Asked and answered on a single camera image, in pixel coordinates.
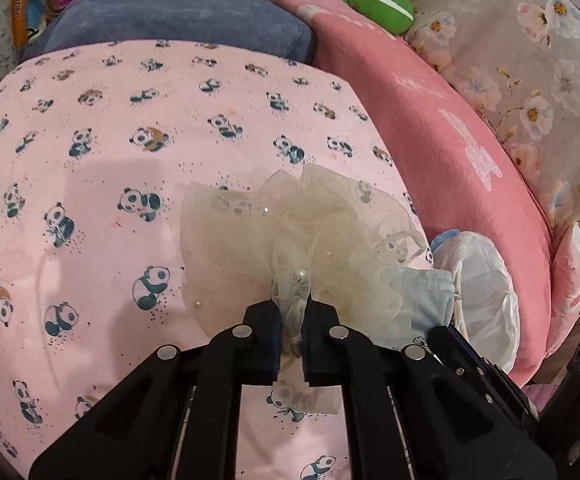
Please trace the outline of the cream tulle bow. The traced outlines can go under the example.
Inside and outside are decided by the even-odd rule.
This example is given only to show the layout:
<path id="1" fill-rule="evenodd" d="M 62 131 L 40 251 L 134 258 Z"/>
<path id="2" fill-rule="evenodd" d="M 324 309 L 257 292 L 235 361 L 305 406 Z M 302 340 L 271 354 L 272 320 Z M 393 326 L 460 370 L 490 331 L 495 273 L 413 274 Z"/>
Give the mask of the cream tulle bow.
<path id="1" fill-rule="evenodd" d="M 214 336 L 269 300 L 281 316 L 281 368 L 274 385 L 285 408 L 336 414 L 339 393 L 311 387 L 301 370 L 308 300 L 394 346 L 408 337 L 412 311 L 404 281 L 427 241 L 395 198 L 315 164 L 278 170 L 252 192 L 191 183 L 180 215 L 182 295 Z"/>

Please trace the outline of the light blue sock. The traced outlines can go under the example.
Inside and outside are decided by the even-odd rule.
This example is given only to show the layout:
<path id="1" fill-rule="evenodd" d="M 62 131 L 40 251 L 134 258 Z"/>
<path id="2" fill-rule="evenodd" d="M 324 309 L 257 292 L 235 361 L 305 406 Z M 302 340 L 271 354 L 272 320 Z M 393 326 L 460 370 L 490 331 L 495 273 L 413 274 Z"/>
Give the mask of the light blue sock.
<path id="1" fill-rule="evenodd" d="M 433 327 L 450 324 L 455 300 L 450 272 L 402 266 L 389 271 L 388 287 L 397 312 L 370 335 L 378 346 L 398 350 L 424 338 Z"/>

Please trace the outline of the pink fleece blanket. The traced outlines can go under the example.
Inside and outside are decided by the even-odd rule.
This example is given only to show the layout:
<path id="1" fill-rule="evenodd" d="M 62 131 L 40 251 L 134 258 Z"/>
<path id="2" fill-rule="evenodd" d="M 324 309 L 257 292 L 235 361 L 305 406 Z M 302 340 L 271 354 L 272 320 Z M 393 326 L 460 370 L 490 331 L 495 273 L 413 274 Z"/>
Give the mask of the pink fleece blanket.
<path id="1" fill-rule="evenodd" d="M 519 300 L 510 378 L 525 385 L 580 310 L 580 232 L 552 237 L 517 165 L 469 104 L 400 37 L 344 0 L 269 0 L 311 27 L 314 64 L 347 81 L 378 129 L 427 237 L 482 234 Z"/>

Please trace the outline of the pink panda bed sheet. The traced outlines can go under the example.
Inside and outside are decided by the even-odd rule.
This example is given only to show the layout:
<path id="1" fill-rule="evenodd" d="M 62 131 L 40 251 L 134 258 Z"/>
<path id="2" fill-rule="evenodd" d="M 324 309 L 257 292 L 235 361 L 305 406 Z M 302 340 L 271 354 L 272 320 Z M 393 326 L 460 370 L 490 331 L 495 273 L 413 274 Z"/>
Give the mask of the pink panda bed sheet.
<path id="1" fill-rule="evenodd" d="M 205 341 L 180 291 L 193 183 L 230 238 L 249 195 L 321 166 L 348 200 L 396 203 L 404 182 L 350 85 L 226 46 L 124 41 L 46 54 L 0 83 L 0 452 L 27 474 L 41 452 L 164 344 Z"/>

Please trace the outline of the grey floral quilt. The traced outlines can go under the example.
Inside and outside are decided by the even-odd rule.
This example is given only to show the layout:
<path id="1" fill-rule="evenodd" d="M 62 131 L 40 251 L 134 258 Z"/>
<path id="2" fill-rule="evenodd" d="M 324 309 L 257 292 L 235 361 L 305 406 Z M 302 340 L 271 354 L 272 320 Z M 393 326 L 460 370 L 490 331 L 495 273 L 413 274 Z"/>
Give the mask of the grey floral quilt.
<path id="1" fill-rule="evenodd" d="M 580 226 L 580 0 L 412 0 L 407 43 L 479 114 L 555 235 Z"/>

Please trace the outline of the green round cushion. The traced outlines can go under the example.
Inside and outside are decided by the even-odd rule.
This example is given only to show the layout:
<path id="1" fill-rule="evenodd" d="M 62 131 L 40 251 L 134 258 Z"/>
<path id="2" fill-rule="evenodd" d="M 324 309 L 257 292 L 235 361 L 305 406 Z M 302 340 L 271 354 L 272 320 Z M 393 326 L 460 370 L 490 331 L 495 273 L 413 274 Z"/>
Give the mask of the green round cushion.
<path id="1" fill-rule="evenodd" d="M 415 21 L 410 0 L 346 0 L 348 5 L 392 35 L 407 32 Z"/>

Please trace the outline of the blue velvet pillow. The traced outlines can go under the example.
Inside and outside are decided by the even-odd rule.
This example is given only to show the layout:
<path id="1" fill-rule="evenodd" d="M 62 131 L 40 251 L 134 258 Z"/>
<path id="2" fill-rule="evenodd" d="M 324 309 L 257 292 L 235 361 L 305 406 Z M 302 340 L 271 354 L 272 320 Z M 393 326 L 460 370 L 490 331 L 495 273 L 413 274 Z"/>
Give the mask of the blue velvet pillow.
<path id="1" fill-rule="evenodd" d="M 125 40 L 224 44 L 303 64 L 317 47 L 310 26 L 269 0 L 73 0 L 20 59 Z"/>

